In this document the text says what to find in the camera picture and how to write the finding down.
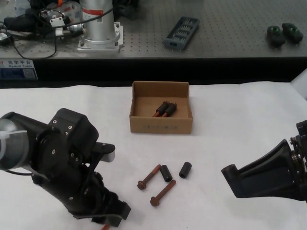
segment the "screw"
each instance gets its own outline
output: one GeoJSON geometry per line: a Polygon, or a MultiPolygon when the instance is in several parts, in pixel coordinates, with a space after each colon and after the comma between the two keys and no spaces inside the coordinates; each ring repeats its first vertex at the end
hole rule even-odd
{"type": "Polygon", "coordinates": [[[106,224],[101,230],[109,230],[110,229],[110,225],[109,224],[106,224]]]}
{"type": "Polygon", "coordinates": [[[160,170],[161,165],[158,164],[150,174],[148,174],[148,176],[146,176],[146,178],[142,181],[138,182],[138,188],[143,190],[146,188],[146,184],[154,177],[154,175],[157,174],[157,172],[160,170]]]}
{"type": "Polygon", "coordinates": [[[160,203],[159,201],[162,199],[162,197],[165,196],[165,194],[171,190],[171,188],[176,184],[175,180],[172,180],[156,197],[152,197],[150,200],[150,204],[154,207],[158,206],[160,203]]]}

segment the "black cable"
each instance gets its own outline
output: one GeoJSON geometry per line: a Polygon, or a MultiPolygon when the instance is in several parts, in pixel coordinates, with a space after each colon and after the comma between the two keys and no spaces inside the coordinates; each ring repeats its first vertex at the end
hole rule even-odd
{"type": "MultiPolygon", "coordinates": [[[[11,23],[6,27],[5,33],[7,33],[8,28],[10,27],[10,25],[11,25],[17,18],[24,17],[24,16],[26,16],[26,14],[22,14],[22,15],[16,17],[16,18],[14,18],[14,20],[12,20],[11,23]]],[[[40,20],[43,24],[45,24],[45,25],[47,25],[47,26],[49,26],[49,27],[52,28],[51,25],[49,25],[48,23],[46,23],[45,21],[43,21],[40,17],[38,17],[37,15],[34,15],[34,16],[35,16],[38,20],[40,20]]],[[[9,40],[9,41],[10,41],[11,45],[14,47],[14,49],[16,50],[16,52],[18,53],[18,55],[19,55],[20,57],[22,57],[22,58],[24,58],[24,59],[27,59],[27,60],[43,60],[43,59],[46,59],[46,58],[51,58],[51,57],[55,56],[55,54],[57,53],[57,37],[56,37],[56,30],[53,29],[53,32],[54,32],[54,36],[55,36],[55,37],[54,37],[54,52],[53,52],[51,55],[47,56],[47,57],[38,57],[38,58],[27,58],[27,57],[24,57],[24,56],[20,53],[20,51],[18,50],[18,48],[16,47],[15,43],[14,43],[13,41],[11,41],[11,40],[9,40]]]]}
{"type": "MultiPolygon", "coordinates": [[[[28,60],[42,60],[42,59],[46,59],[46,58],[51,58],[51,57],[53,57],[53,56],[57,53],[57,36],[56,36],[56,29],[58,29],[58,28],[67,28],[67,27],[72,26],[72,25],[79,25],[79,24],[82,24],[82,23],[88,23],[88,22],[95,21],[95,20],[97,20],[97,19],[99,19],[99,18],[102,18],[102,17],[106,16],[108,13],[112,12],[112,11],[113,11],[115,8],[117,8],[117,7],[120,7],[120,6],[113,7],[113,8],[111,8],[110,10],[106,11],[105,13],[103,13],[102,15],[99,15],[99,16],[97,16],[97,17],[94,17],[94,18],[91,18],[91,19],[88,19],[88,20],[85,20],[85,21],[83,21],[83,22],[77,22],[77,23],[71,23],[71,24],[68,24],[68,25],[52,27],[53,32],[54,32],[54,53],[51,54],[51,55],[49,55],[49,56],[47,56],[47,57],[26,58],[26,57],[24,57],[24,56],[19,52],[19,50],[17,49],[17,47],[16,47],[16,45],[15,45],[15,43],[14,43],[13,41],[10,40],[10,43],[13,45],[13,47],[14,47],[14,49],[16,50],[16,52],[18,53],[18,55],[19,55],[20,57],[24,58],[24,59],[28,59],[28,60]]],[[[26,14],[22,14],[22,15],[16,17],[12,22],[14,22],[17,18],[23,17],[23,16],[25,16],[25,15],[26,15],[26,14]]],[[[38,17],[37,15],[34,15],[34,16],[35,16],[38,20],[40,20],[43,24],[47,24],[45,21],[43,21],[43,20],[42,20],[40,17],[38,17]]]]}
{"type": "Polygon", "coordinates": [[[53,56],[55,56],[55,54],[57,53],[57,36],[56,36],[56,31],[54,30],[54,52],[53,54],[47,56],[47,57],[38,57],[38,58],[28,58],[28,57],[24,57],[20,52],[19,50],[17,49],[16,45],[14,42],[11,41],[11,44],[13,45],[14,49],[16,50],[16,52],[19,54],[19,56],[21,56],[22,58],[24,59],[28,59],[28,60],[43,60],[43,59],[46,59],[46,58],[51,58],[53,56]]]}
{"type": "Polygon", "coordinates": [[[94,18],[85,20],[85,21],[83,21],[83,22],[71,23],[71,24],[68,24],[68,25],[55,26],[55,27],[53,27],[53,28],[54,28],[54,29],[66,28],[66,27],[69,27],[69,26],[72,26],[72,25],[79,25],[79,24],[82,24],[82,23],[83,23],[83,24],[84,24],[84,23],[89,23],[89,22],[91,22],[91,21],[95,21],[95,20],[97,20],[97,19],[99,19],[99,18],[102,18],[102,17],[106,16],[108,13],[112,12],[113,9],[115,9],[115,8],[117,8],[117,7],[119,7],[119,6],[113,7],[113,8],[111,8],[110,10],[106,11],[106,12],[103,13],[103,14],[101,14],[101,15],[99,15],[99,16],[97,16],[97,17],[94,17],[94,18]]]}
{"type": "Polygon", "coordinates": [[[4,170],[7,173],[18,175],[18,176],[32,176],[32,173],[22,173],[22,172],[14,172],[11,170],[4,170]]]}

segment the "white tablecloth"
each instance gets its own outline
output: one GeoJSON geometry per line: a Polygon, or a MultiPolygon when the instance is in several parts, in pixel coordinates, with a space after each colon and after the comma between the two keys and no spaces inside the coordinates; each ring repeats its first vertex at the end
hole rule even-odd
{"type": "MultiPolygon", "coordinates": [[[[132,208],[118,229],[306,229],[305,202],[237,199],[221,173],[223,167],[235,163],[241,168],[282,139],[297,135],[295,124],[307,119],[307,102],[289,83],[191,86],[191,135],[130,133],[130,87],[9,89],[0,90],[0,98],[0,114],[15,111],[45,123],[63,107],[85,114],[99,131],[99,141],[116,146],[115,160],[99,163],[96,170],[106,187],[132,208]],[[191,162],[192,170],[181,179],[178,173],[185,161],[191,162]],[[165,187],[162,176],[158,174],[144,191],[136,185],[157,164],[166,164],[177,184],[160,206],[152,207],[150,198],[165,187]]],[[[100,230],[101,226],[74,219],[31,177],[0,172],[0,228],[100,230]]]]}

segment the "blue label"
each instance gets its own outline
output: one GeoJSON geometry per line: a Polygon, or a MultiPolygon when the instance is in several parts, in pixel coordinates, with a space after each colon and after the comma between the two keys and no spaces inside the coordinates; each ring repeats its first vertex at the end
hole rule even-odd
{"type": "Polygon", "coordinates": [[[0,68],[0,79],[37,79],[35,69],[31,68],[0,68]]]}

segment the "open cardboard box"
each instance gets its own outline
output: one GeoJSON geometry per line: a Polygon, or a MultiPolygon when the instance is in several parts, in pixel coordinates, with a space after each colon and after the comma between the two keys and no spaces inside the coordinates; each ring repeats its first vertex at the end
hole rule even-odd
{"type": "Polygon", "coordinates": [[[188,82],[135,81],[132,86],[130,131],[132,133],[190,134],[193,116],[188,82]],[[170,117],[153,117],[164,102],[177,103],[170,117]]]}

